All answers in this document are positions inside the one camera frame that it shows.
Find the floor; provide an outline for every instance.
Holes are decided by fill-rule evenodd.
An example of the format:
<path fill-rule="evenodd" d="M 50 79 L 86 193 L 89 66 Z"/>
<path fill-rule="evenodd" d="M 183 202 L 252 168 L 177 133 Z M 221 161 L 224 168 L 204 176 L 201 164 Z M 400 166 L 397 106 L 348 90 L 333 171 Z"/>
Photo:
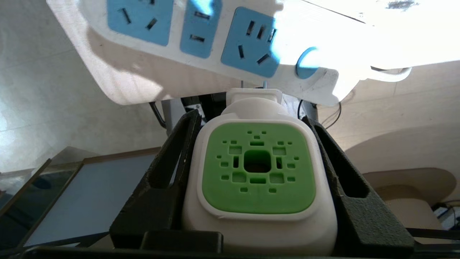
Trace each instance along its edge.
<path fill-rule="evenodd" d="M 362 173 L 436 167 L 460 179 L 458 71 L 450 62 L 416 67 L 398 83 L 361 81 L 328 131 Z M 320 106 L 320 121 L 329 125 L 337 111 Z M 45 0 L 0 0 L 0 172 L 66 147 L 103 155 L 165 139 L 148 105 L 120 106 L 102 93 Z"/>
<path fill-rule="evenodd" d="M 165 140 L 148 104 L 104 95 L 45 0 L 0 0 L 0 172 L 35 167 L 67 146 L 104 155 Z"/>

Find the white power strip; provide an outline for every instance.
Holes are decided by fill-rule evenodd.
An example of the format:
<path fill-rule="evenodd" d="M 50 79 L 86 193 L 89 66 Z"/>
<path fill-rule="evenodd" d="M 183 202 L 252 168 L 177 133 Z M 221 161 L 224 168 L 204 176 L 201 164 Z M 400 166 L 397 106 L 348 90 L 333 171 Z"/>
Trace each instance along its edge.
<path fill-rule="evenodd" d="M 370 73 L 370 63 L 366 60 L 368 44 L 363 35 L 369 37 L 368 32 L 370 33 L 372 28 L 303 0 L 222 0 L 221 2 L 218 0 L 174 0 L 171 3 L 172 1 L 80 0 L 79 8 L 89 25 L 109 41 L 186 65 L 238 78 L 245 82 L 262 85 L 264 81 L 267 81 L 269 88 L 277 88 L 286 94 L 313 103 L 323 105 L 338 103 L 359 80 L 366 79 Z M 182 45 L 184 42 L 181 43 L 185 40 L 185 38 L 183 39 L 183 35 L 185 35 L 184 37 L 190 37 L 187 40 L 191 40 L 191 44 L 194 44 L 192 41 L 203 43 L 203 45 L 209 44 L 209 37 L 200 36 L 199 33 L 196 35 L 186 33 L 190 30 L 193 31 L 194 26 L 197 26 L 191 20 L 194 18 L 190 18 L 190 10 L 187 12 L 187 8 L 190 8 L 190 2 L 196 5 L 202 5 L 206 2 L 221 4 L 221 7 L 216 7 L 216 12 L 212 8 L 210 8 L 211 12 L 203 8 L 201 12 L 195 13 L 197 18 L 211 21 L 213 18 L 218 18 L 216 28 L 212 28 L 212 22 L 208 22 L 206 26 L 210 27 L 205 28 L 207 36 L 209 34 L 212 36 L 212 30 L 215 29 L 209 46 L 209 53 L 206 49 L 204 51 L 197 49 L 196 45 L 193 45 L 191 50 L 187 50 L 187 46 Z M 131 5 L 138 4 L 144 4 L 146 8 L 139 9 L 139 6 L 135 6 L 136 12 L 132 12 Z M 140 27 L 137 24 L 137 19 L 148 16 L 148 8 L 152 8 L 152 18 L 142 23 L 142 27 Z M 245 15 L 243 18 L 251 22 L 253 19 L 255 20 L 253 27 L 251 28 L 249 22 L 247 23 L 248 29 L 244 31 L 247 30 L 254 42 L 258 39 L 256 37 L 259 34 L 262 34 L 262 40 L 270 41 L 270 58 L 279 61 L 279 65 L 273 71 L 274 73 L 257 70 L 257 65 L 254 65 L 259 61 L 261 61 L 260 66 L 268 64 L 263 63 L 265 62 L 263 60 L 264 55 L 257 53 L 264 51 L 263 47 L 259 48 L 262 45 L 259 45 L 258 42 L 249 48 L 244 48 L 244 54 L 242 54 L 241 49 L 240 52 L 238 49 L 240 39 L 232 38 L 233 42 L 228 43 L 228 50 L 225 50 L 227 41 L 230 41 L 228 39 L 230 38 L 229 32 L 231 32 L 230 27 L 233 26 L 235 13 L 237 10 L 243 9 L 249 10 L 247 13 L 241 12 L 242 16 Z M 121 24 L 122 27 L 118 31 L 113 30 L 113 20 L 111 21 L 112 26 L 109 26 L 108 20 L 114 19 L 114 17 L 119 19 L 115 23 Z M 259 23 L 261 17 L 262 20 L 267 17 L 274 18 L 273 23 Z M 165 21 L 168 23 L 169 20 L 171 21 L 170 25 L 164 24 Z M 160 40 L 147 41 L 143 35 L 136 35 L 137 30 L 147 31 L 156 28 L 159 28 L 158 35 L 162 37 Z M 247 46 L 244 43 L 240 44 L 242 48 Z M 311 47 L 318 49 L 315 52 L 316 57 L 308 54 L 305 61 L 313 63 L 312 65 L 317 66 L 318 69 L 312 76 L 302 79 L 296 71 L 296 65 L 301 55 Z M 252 63 L 244 63 L 240 67 L 238 64 L 237 66 L 229 65 L 229 62 L 225 62 L 223 58 L 223 53 L 226 51 L 226 56 L 230 59 L 236 57 L 236 62 L 239 62 L 238 59 L 247 59 L 248 62 Z"/>

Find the power strip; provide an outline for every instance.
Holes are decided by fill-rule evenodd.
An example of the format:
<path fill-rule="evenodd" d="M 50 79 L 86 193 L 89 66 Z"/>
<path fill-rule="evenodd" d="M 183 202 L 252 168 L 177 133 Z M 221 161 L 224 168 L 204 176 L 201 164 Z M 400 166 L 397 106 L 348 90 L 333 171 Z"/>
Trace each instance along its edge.
<path fill-rule="evenodd" d="M 303 0 L 80 0 L 109 41 L 323 105 L 367 78 L 370 27 Z"/>

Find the green cover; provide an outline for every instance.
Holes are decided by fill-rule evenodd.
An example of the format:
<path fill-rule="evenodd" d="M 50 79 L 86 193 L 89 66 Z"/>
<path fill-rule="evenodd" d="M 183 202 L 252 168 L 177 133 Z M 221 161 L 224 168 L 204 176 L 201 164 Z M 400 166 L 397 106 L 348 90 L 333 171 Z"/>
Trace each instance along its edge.
<path fill-rule="evenodd" d="M 203 194 L 226 212 L 289 214 L 315 199 L 305 136 L 288 124 L 228 123 L 209 136 Z"/>

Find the electrical outlet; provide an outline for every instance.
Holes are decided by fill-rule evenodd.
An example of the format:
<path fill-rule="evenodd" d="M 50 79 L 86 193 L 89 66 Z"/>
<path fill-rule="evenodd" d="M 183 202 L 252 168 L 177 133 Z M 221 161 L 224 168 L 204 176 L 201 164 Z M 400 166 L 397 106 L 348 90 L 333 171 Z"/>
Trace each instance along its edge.
<path fill-rule="evenodd" d="M 166 46 L 173 15 L 172 0 L 107 0 L 111 30 Z"/>
<path fill-rule="evenodd" d="M 235 11 L 222 53 L 222 63 L 263 77 L 272 77 L 279 65 L 271 49 L 276 37 L 275 19 L 239 7 Z"/>
<path fill-rule="evenodd" d="M 222 0 L 188 0 L 180 50 L 200 58 L 208 58 L 219 23 Z"/>

